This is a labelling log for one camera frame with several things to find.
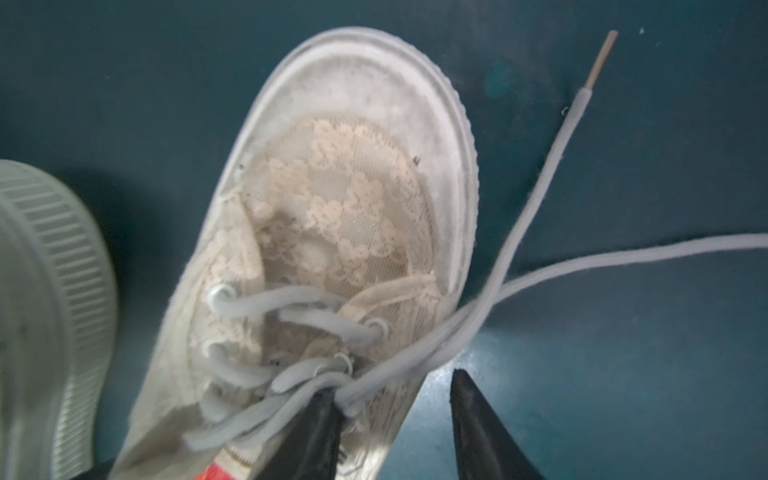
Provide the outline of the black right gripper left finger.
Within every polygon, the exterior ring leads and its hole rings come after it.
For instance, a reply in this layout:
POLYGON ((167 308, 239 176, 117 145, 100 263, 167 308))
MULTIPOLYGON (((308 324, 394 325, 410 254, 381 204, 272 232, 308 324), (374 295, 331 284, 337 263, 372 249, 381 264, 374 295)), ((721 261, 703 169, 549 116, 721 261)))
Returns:
POLYGON ((256 480, 333 480, 345 416, 330 388, 316 393, 256 480))

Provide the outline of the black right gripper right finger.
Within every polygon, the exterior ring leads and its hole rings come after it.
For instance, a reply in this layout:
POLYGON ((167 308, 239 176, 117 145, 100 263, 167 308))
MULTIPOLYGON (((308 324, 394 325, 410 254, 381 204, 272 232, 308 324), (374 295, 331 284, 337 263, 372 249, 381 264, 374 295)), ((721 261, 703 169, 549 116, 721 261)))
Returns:
POLYGON ((466 370, 453 371, 450 405, 459 479, 544 479, 466 370))

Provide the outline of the beige lace sneaker with laces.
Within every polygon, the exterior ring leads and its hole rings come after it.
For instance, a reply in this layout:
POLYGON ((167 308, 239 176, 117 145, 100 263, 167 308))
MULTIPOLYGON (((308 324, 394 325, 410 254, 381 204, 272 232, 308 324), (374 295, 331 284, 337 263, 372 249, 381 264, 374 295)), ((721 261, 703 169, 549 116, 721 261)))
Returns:
POLYGON ((170 299, 114 479, 254 479, 312 397, 345 416, 334 479, 374 479, 428 373, 493 306, 601 267, 763 249, 763 233, 577 257, 506 277, 584 115, 605 42, 479 296, 459 302, 479 180, 450 80, 397 36, 325 31, 256 97, 170 299))

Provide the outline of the red orange insole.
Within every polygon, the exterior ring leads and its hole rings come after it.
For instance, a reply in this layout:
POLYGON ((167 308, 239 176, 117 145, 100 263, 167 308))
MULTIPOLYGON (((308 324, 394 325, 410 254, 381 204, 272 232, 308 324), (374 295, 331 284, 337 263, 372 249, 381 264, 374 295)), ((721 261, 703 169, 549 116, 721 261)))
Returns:
POLYGON ((211 463, 194 480, 235 480, 231 472, 217 462, 211 463))

